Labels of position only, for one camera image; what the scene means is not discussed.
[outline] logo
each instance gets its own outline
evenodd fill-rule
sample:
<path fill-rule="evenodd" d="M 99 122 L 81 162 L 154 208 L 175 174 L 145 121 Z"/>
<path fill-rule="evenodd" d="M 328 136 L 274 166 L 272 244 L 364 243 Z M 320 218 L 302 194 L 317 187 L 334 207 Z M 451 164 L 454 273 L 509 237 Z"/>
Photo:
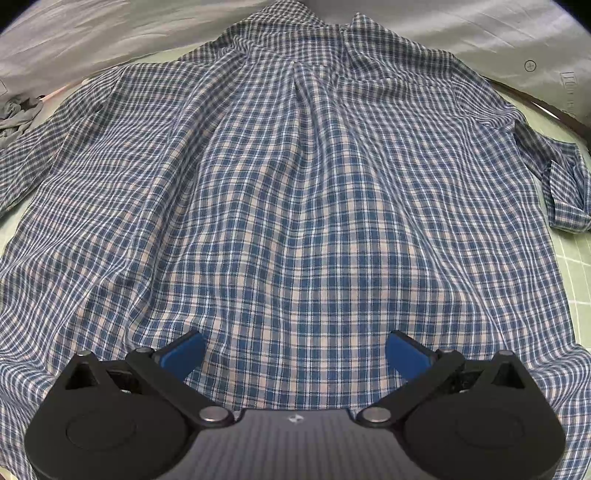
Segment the logo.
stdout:
<path fill-rule="evenodd" d="M 294 424 L 298 424 L 304 421 L 304 417 L 302 417 L 299 413 L 294 413 L 293 415 L 287 417 L 287 420 Z"/>
<path fill-rule="evenodd" d="M 537 65 L 533 60 L 528 60 L 525 62 L 524 67 L 526 72 L 533 72 Z"/>

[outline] gray fabric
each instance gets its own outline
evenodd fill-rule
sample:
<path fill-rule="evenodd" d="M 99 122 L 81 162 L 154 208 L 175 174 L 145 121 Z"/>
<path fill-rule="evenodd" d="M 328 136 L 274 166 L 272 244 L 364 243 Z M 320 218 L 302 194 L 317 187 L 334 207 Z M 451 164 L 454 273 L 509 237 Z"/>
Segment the gray fabric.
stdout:
<path fill-rule="evenodd" d="M 42 102 L 22 96 L 7 101 L 0 109 L 0 150 L 9 146 L 29 128 L 43 108 Z"/>

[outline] white sheet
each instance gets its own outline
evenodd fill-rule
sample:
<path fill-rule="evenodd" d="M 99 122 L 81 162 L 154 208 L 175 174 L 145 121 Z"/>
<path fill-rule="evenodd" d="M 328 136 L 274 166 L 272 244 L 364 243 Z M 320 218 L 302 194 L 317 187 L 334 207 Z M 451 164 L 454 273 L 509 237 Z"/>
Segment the white sheet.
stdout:
<path fill-rule="evenodd" d="M 129 59 L 216 38 L 270 0 L 39 0 L 0 35 L 0 102 L 46 95 Z M 361 11 L 591 125 L 591 35 L 551 0 L 304 0 Z"/>

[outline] circle symbol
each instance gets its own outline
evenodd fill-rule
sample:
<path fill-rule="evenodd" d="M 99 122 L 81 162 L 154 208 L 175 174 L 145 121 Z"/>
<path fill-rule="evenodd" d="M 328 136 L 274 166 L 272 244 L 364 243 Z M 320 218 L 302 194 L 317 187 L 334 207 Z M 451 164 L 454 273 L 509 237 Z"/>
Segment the circle symbol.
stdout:
<path fill-rule="evenodd" d="M 537 65 L 533 60 L 528 60 L 525 62 L 524 67 L 526 72 L 533 72 Z"/>

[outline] black circular disc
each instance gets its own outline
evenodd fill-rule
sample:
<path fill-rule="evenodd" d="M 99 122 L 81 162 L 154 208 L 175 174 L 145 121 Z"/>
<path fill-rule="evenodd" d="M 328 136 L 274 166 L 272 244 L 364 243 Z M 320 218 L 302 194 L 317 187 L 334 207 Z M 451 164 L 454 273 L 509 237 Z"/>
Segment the black circular disc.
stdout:
<path fill-rule="evenodd" d="M 25 437 L 32 466 L 45 478 L 155 478 L 187 440 L 182 416 L 146 395 L 81 388 L 40 408 Z"/>
<path fill-rule="evenodd" d="M 404 426 L 428 473 L 453 480 L 527 480 L 553 469 L 565 445 L 552 409 L 525 390 L 494 387 L 426 402 Z"/>

